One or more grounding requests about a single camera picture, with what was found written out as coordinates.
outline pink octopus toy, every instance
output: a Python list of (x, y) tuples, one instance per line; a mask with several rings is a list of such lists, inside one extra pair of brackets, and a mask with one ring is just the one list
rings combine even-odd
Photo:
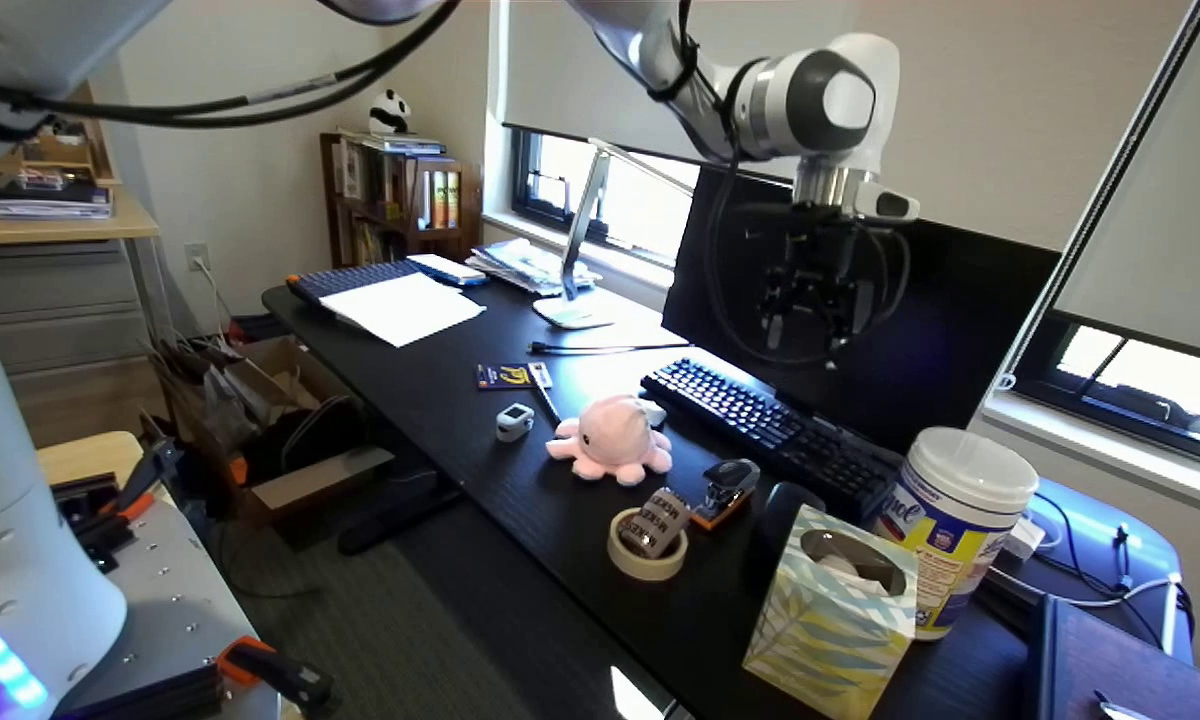
[(551, 461), (574, 461), (574, 477), (611, 477), (623, 488), (643, 481), (643, 468), (672, 468), (672, 439), (654, 428), (657, 403), (637, 395), (596, 399), (585, 418), (569, 418), (547, 439)]

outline black keyboard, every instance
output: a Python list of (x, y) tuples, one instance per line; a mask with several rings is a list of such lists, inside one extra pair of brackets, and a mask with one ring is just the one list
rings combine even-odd
[(773, 477), (812, 488), (841, 519), (864, 526), (897, 484), (893, 451), (740, 387), (698, 361), (657, 368), (641, 383), (672, 421), (740, 439)]

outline monitor screen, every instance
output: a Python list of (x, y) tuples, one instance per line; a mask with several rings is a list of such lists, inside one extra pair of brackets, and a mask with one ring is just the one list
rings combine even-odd
[(794, 191), (769, 179), (706, 173), (676, 256), (666, 326), (769, 379), (800, 411), (904, 451), (929, 423), (966, 428), (1033, 314), (1058, 254), (904, 224), (899, 301), (831, 352), (823, 321), (788, 315), (781, 347), (766, 346), (766, 274), (783, 266)]

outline white paper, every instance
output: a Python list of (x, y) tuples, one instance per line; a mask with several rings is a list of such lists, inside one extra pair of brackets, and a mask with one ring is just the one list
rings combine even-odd
[(466, 294), (436, 284), (425, 274), (331, 294), (331, 296), (325, 296), (325, 310), (361, 326), (376, 342), (390, 342), (392, 347), (436, 335), (436, 333), (483, 314)]

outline white bucket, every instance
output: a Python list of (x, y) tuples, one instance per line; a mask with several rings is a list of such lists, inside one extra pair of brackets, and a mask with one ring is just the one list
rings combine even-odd
[(922, 557), (918, 640), (941, 640), (971, 602), (1040, 477), (1004, 444), (961, 428), (923, 428), (904, 481), (873, 530)]

